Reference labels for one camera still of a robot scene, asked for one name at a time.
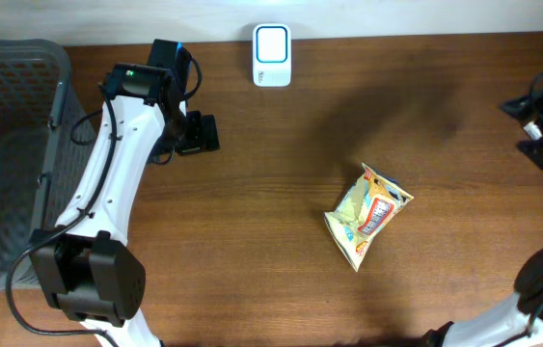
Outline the yellow chips bag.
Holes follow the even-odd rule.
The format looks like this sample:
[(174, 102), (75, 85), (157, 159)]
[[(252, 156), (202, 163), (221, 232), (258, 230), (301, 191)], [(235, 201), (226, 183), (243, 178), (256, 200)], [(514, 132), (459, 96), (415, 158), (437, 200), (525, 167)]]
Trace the yellow chips bag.
[(336, 209), (324, 213), (327, 228), (355, 272), (375, 236), (414, 198), (394, 179), (367, 163), (362, 167), (364, 172)]

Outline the orange tissue pack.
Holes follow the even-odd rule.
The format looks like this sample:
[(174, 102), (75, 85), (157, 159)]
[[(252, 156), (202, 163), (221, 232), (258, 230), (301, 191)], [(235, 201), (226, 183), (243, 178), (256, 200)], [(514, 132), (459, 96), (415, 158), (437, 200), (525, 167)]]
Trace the orange tissue pack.
[(523, 129), (527, 132), (530, 138), (534, 141), (540, 140), (543, 135), (540, 128), (535, 124), (534, 121), (528, 122)]

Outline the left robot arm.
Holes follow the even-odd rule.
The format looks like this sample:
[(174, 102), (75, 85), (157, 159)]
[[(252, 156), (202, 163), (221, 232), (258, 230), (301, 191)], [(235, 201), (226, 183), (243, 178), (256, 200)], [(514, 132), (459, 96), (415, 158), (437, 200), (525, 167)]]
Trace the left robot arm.
[(215, 118), (187, 108), (202, 70), (179, 42), (155, 40), (145, 64), (118, 63), (100, 84), (101, 128), (73, 197), (24, 256), (47, 304), (103, 346), (160, 346), (144, 317), (144, 265), (128, 249), (129, 217), (146, 165), (219, 149)]

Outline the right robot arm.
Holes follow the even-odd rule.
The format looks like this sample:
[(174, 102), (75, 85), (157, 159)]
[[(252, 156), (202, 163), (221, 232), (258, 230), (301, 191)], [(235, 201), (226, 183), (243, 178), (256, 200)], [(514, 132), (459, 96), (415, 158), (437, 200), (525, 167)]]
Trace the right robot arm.
[[(534, 125), (540, 135), (518, 149), (543, 170), (543, 89), (505, 102), (501, 109)], [(511, 296), (478, 317), (448, 322), (421, 338), (420, 346), (536, 346), (543, 344), (543, 249), (523, 265)]]

